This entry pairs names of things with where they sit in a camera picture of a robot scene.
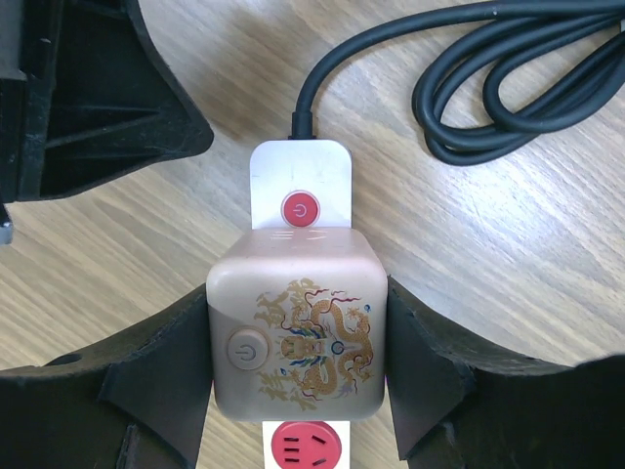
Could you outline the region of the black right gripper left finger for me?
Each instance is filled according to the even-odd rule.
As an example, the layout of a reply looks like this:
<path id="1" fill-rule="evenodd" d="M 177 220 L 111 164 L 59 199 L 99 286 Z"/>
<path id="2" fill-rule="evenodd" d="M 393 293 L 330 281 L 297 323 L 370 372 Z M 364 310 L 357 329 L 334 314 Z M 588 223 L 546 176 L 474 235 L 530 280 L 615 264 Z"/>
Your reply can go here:
<path id="1" fill-rule="evenodd" d="M 4 468 L 193 468 L 212 388 L 206 290 L 42 366 L 1 372 Z"/>

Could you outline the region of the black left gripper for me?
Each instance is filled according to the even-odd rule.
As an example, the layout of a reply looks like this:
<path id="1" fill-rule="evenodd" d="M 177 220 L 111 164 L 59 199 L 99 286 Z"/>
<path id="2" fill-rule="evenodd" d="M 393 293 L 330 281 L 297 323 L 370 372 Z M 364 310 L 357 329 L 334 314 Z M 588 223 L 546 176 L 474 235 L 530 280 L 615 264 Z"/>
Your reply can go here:
<path id="1" fill-rule="evenodd" d="M 69 197 L 213 139 L 138 2 L 1 3 L 3 244 L 7 204 Z"/>

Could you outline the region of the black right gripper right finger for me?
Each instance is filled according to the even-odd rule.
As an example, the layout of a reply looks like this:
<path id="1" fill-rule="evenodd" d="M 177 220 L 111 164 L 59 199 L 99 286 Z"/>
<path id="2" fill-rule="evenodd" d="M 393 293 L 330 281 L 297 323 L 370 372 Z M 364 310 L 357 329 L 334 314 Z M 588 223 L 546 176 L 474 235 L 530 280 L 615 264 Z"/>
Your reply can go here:
<path id="1" fill-rule="evenodd" d="M 412 468 L 620 468 L 624 359 L 566 366 L 499 346 L 391 280 L 387 384 Z"/>

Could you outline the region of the beige cube adapter dragon print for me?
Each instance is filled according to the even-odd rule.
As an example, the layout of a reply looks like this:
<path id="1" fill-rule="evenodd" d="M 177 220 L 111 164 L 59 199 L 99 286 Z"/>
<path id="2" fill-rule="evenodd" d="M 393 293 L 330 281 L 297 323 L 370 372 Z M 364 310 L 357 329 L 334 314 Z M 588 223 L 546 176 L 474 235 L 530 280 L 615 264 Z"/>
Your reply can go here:
<path id="1" fill-rule="evenodd" d="M 214 392 L 238 421 L 358 420 L 385 396 L 388 282 L 351 228 L 245 234 L 209 271 Z"/>

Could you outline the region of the white power strip red sockets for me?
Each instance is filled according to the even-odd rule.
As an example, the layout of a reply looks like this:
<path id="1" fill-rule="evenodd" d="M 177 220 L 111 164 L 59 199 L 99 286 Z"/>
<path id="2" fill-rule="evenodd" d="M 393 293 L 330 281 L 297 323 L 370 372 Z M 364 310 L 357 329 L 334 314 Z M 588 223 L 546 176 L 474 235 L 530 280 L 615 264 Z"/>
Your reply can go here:
<path id="1" fill-rule="evenodd" d="M 353 162 L 331 140 L 279 140 L 250 158 L 252 229 L 349 228 Z"/>

